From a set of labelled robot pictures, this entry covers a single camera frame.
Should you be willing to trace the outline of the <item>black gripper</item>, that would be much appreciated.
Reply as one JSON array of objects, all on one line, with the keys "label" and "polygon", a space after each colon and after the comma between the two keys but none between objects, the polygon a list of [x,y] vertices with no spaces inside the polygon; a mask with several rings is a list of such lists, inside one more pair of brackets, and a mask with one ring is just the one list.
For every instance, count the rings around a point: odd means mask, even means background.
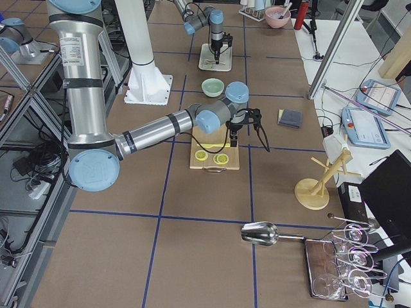
[{"label": "black gripper", "polygon": [[241,130],[244,125],[246,125],[244,119],[239,122],[232,122],[232,121],[226,122],[226,127],[228,128],[228,131],[229,131],[231,148],[238,146],[238,131]]},{"label": "black gripper", "polygon": [[223,47],[223,39],[220,40],[215,40],[215,39],[211,39],[211,43],[210,43],[210,48],[211,51],[214,51],[214,60],[216,62],[216,64],[220,63],[220,55],[221,55],[221,48]]}]

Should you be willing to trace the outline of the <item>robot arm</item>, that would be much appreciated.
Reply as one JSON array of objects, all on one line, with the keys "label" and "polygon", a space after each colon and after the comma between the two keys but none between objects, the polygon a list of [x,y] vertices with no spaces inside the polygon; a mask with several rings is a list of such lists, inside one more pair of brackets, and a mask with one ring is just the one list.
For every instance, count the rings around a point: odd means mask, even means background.
[{"label": "robot arm", "polygon": [[211,42],[209,47],[214,56],[216,64],[220,62],[221,48],[225,33],[223,32],[224,15],[223,12],[213,6],[207,6],[199,9],[195,13],[187,1],[175,0],[172,3],[176,6],[184,21],[184,29],[188,35],[193,35],[196,31],[208,26],[210,30],[209,38]]},{"label": "robot arm", "polygon": [[[97,192],[115,183],[127,155],[180,135],[194,127],[213,133],[229,121],[243,119],[248,87],[234,81],[214,103],[194,104],[139,128],[112,134],[107,115],[99,37],[104,30],[100,1],[48,1],[50,26],[58,33],[64,67],[72,135],[68,138],[69,176],[85,191]],[[155,64],[142,1],[117,1],[131,61],[127,103],[165,105],[172,76]]]}]

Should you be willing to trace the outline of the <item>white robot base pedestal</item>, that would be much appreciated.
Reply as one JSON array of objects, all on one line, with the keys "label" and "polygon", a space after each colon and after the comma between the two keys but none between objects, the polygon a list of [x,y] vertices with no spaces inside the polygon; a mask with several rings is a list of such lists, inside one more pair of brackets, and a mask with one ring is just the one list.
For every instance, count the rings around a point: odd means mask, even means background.
[{"label": "white robot base pedestal", "polygon": [[142,1],[116,1],[123,34],[132,62],[125,103],[167,105],[173,76],[155,64]]}]

